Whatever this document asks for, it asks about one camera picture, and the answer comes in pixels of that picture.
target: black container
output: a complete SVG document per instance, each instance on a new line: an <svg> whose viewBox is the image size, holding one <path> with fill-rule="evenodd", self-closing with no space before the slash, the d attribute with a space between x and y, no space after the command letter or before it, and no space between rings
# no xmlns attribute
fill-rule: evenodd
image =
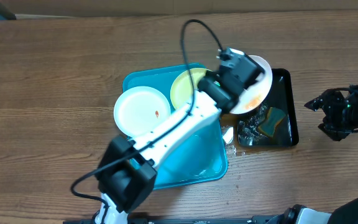
<svg viewBox="0 0 358 224"><path fill-rule="evenodd" d="M282 68L274 68L272 87L266 99L258 108L239 116L237 137L239 144L252 146L295 146L299 142L293 104L290 73ZM282 110L286 116L277 125L272 138L259 132L258 126L265 121L270 107Z"/></svg>

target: sponge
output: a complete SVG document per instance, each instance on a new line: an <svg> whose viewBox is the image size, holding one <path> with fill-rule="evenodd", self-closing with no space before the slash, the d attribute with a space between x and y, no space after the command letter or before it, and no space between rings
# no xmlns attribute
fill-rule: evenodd
<svg viewBox="0 0 358 224"><path fill-rule="evenodd" d="M276 127L285 118L286 114L284 111L271 107L268 109L266 120L258 126L260 133L272 138Z"/></svg>

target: blue tray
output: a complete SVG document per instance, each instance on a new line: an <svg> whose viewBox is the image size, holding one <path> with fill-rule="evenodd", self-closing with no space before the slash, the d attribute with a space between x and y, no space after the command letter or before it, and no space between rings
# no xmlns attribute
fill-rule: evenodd
<svg viewBox="0 0 358 224"><path fill-rule="evenodd" d="M205 68L198 63L190 68ZM137 86L149 86L157 89L170 100L173 81L186 70L185 65L157 68L134 72L125 77L124 91ZM223 177L227 171L227 157L223 144L219 120L200 129L174 150L158 169L154 189L164 189L195 184Z"/></svg>

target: wooden table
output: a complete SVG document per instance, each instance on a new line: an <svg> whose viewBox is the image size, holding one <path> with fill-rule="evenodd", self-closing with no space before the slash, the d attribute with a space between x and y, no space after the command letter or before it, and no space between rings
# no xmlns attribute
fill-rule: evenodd
<svg viewBox="0 0 358 224"><path fill-rule="evenodd" d="M358 83L358 11L279 12L0 22L0 223L89 218L98 202L70 184L94 169L112 137L129 73L182 63L181 25L205 21L225 46L291 73L300 134L290 149L226 148L218 181L158 190L136 210L167 218L250 217L296 203L331 212L358 197L358 134L333 142L303 107L327 88ZM186 33L191 61L216 68L216 44ZM224 116L223 130L235 124ZM78 190L98 194L88 180Z"/></svg>

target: tray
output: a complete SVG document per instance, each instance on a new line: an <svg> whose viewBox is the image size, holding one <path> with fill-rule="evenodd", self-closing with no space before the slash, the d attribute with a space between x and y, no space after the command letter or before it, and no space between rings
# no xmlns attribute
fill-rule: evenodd
<svg viewBox="0 0 358 224"><path fill-rule="evenodd" d="M205 68L198 63L190 68ZM123 91L136 86L149 86L157 89L170 101L173 81L186 70L185 65L157 68L134 72L125 77ZM158 169L154 189L178 187L223 177L227 171L226 150L222 139L219 120L198 130L174 150Z"/></svg>
<svg viewBox="0 0 358 224"><path fill-rule="evenodd" d="M290 73L282 68L274 68L272 72L272 88L266 99L255 110L240 116L237 122L237 138L241 146L285 147L295 146L299 142ZM278 108L286 114L277 126L273 138L264 136L257 129L270 107Z"/></svg>

